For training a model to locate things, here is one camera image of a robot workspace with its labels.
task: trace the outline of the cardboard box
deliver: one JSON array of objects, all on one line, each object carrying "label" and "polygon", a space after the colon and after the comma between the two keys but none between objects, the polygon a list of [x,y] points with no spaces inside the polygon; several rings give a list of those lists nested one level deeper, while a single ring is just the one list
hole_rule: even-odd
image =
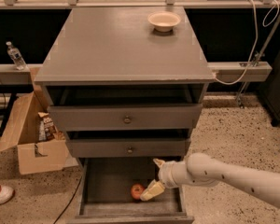
[{"label": "cardboard box", "polygon": [[44,110],[47,110],[49,105],[48,105],[47,99],[41,89],[41,86],[36,85],[34,83],[38,70],[39,70],[39,67],[30,68],[30,77],[31,77],[31,80],[33,81],[32,85],[34,86],[34,92],[35,92],[36,98],[38,99],[39,103],[44,108]]},{"label": "cardboard box", "polygon": [[22,175],[77,166],[77,160],[71,157],[65,140],[37,143],[40,121],[38,112],[45,111],[33,92],[18,98],[0,139],[0,152],[17,147]]}]

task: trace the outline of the shoe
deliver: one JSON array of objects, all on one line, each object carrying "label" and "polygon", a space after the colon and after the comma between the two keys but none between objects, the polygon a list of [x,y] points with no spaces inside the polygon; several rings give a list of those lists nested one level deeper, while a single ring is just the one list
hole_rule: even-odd
[{"label": "shoe", "polygon": [[0,204],[9,201],[15,194],[15,190],[11,187],[0,185]]}]

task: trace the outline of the water bottle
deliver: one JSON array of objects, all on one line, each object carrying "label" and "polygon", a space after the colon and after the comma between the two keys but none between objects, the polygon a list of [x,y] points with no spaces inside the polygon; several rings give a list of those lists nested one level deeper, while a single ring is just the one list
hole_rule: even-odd
[{"label": "water bottle", "polygon": [[25,60],[21,56],[19,49],[15,48],[10,41],[7,42],[7,53],[14,64],[16,64],[16,68],[18,70],[23,70],[27,66]]}]

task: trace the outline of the drawer handle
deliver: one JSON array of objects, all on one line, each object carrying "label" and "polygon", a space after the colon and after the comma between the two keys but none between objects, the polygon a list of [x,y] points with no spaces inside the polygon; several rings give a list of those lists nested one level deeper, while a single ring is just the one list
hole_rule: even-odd
[{"label": "drawer handle", "polygon": [[129,116],[126,116],[124,119],[123,119],[123,122],[126,123],[126,124],[129,124],[131,123],[131,118]]},{"label": "drawer handle", "polygon": [[133,153],[133,148],[132,147],[128,147],[128,153]]}]

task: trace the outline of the speckled floor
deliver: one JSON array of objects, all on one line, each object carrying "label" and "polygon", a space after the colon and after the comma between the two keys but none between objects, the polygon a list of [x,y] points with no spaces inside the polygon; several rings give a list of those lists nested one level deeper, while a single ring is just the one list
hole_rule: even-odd
[{"label": "speckled floor", "polygon": [[[221,161],[280,173],[280,127],[255,95],[237,107],[234,96],[207,95],[194,130],[189,154],[203,152]],[[71,199],[81,172],[77,167],[60,172],[20,175],[17,153],[0,153],[0,183],[16,190],[0,206],[1,223],[54,223]],[[280,223],[280,210],[223,183],[213,188],[185,187],[186,207],[194,224]],[[57,223],[77,212],[77,195]]]}]

